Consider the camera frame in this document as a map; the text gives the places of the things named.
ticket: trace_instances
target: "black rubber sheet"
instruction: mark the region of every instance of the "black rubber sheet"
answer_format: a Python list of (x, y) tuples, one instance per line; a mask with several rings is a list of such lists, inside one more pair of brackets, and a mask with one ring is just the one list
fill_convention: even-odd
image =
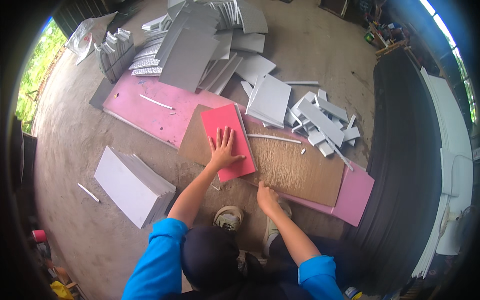
[(359, 226), (343, 238), (372, 269), (357, 288), (402, 288), (427, 244), (441, 193), (440, 129), (430, 93), (402, 48), (374, 68), (375, 120), (367, 171), (375, 179)]

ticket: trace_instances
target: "blue shirt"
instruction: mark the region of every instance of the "blue shirt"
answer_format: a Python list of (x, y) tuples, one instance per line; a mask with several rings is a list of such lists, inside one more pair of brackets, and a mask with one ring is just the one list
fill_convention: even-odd
[[(148, 247), (125, 285), (122, 299), (158, 300), (169, 293), (181, 293), (180, 243), (187, 230), (185, 223), (172, 218), (153, 225)], [(315, 299), (343, 300), (331, 256), (303, 262), (298, 280)]]

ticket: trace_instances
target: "small yellow item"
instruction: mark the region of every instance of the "small yellow item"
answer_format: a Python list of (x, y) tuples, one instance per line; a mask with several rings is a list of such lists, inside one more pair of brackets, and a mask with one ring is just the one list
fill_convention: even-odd
[(74, 300), (72, 293), (70, 293), (70, 290), (64, 286), (61, 282), (59, 281), (54, 281), (50, 287), (54, 291), (55, 294), (59, 297), (59, 299), (62, 300)]

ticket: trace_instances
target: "red foam sheet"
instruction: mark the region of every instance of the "red foam sheet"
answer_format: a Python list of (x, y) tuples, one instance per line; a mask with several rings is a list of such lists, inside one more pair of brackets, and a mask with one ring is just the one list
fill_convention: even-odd
[(255, 164), (253, 163), (252, 155), (250, 154), (247, 137), (243, 134), (242, 126), (238, 118), (235, 105), (229, 104), (220, 108), (204, 111), (201, 113), (202, 122), (204, 123), (205, 132), (207, 136), (212, 138), (212, 141), (216, 145), (216, 133), (220, 128), (221, 135), (225, 132), (225, 126), (228, 126), (234, 133), (234, 141), (232, 147), (232, 156), (245, 155), (246, 158), (240, 161), (236, 161), (230, 166), (221, 169), (218, 172), (218, 179), (221, 182), (237, 178), (242, 175), (255, 172)]

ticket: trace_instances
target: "pink board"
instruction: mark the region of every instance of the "pink board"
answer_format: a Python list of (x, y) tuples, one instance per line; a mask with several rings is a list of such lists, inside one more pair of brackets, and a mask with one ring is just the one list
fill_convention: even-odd
[[(191, 93), (177, 87), (158, 82), (158, 77), (131, 76), (132, 71), (127, 70), (118, 80), (115, 87), (103, 103), (108, 113), (120, 117), (132, 126), (148, 133), (156, 139), (163, 141), (178, 149), (187, 131), (188, 123), (193, 111), (198, 104), (210, 108), (219, 108), (231, 103), (232, 100), (197, 89)], [(163, 108), (140, 97), (147, 96), (157, 102), (171, 106), (174, 110)], [(245, 107), (238, 105), (244, 120), (262, 124), (261, 121), (245, 115)], [(281, 132), (308, 143), (308, 140), (282, 129)]]
[(234, 142), (232, 147), (232, 156), (245, 155), (246, 158), (236, 161), (230, 166), (221, 169), (218, 172), (218, 179), (224, 182), (242, 175), (255, 172), (255, 164), (248, 147), (247, 137), (243, 134), (242, 125), (240, 124), (239, 114), (235, 109), (235, 105), (229, 104), (220, 108), (204, 111), (201, 113), (202, 122), (204, 123), (207, 136), (212, 138), (213, 144), (216, 145), (217, 128), (221, 130), (223, 136), (225, 126), (228, 126), (234, 133)]
[(367, 206), (375, 180), (354, 162), (350, 162), (350, 164), (353, 167), (353, 171), (347, 166), (343, 168), (342, 183), (335, 207), (318, 204), (291, 195), (282, 194), (281, 196), (316, 211), (336, 216), (357, 227)]
[[(167, 143), (168, 145), (178, 149), (183, 139), (188, 123), (192, 117), (193, 111), (198, 104), (202, 104), (211, 108), (218, 108), (225, 106), (233, 101), (223, 98), (222, 96), (201, 90), (194, 94), (174, 86), (158, 82), (158, 77), (153, 76), (131, 76), (132, 71), (126, 70), (120, 77), (119, 81), (108, 95), (103, 107), (105, 110), (115, 116), (116, 118), (125, 121), (133, 127), (155, 137), (156, 139)], [(172, 106), (174, 110), (163, 108), (155, 103), (140, 97), (140, 94), (145, 95), (157, 102)], [(238, 105), (242, 118), (244, 120), (252, 121), (257, 124), (261, 122), (255, 118), (245, 115), (245, 107)], [(278, 129), (281, 132), (308, 143), (308, 140), (292, 133), (288, 128)], [(358, 226), (372, 187), (365, 189), (360, 186), (359, 190), (355, 190), (352, 184), (360, 179), (357, 176), (357, 169), (360, 171), (358, 175), (365, 180), (368, 174), (360, 167), (352, 163), (355, 172), (350, 174), (344, 168), (344, 176), (342, 177), (342, 184), (338, 193), (338, 199), (335, 207), (330, 207), (318, 203), (314, 203), (305, 199), (294, 197), (287, 194), (280, 196), (291, 199), (303, 206), (309, 207), (319, 212), (329, 215), (334, 215), (354, 226)], [(354, 178), (353, 183), (344, 184), (346, 180)]]

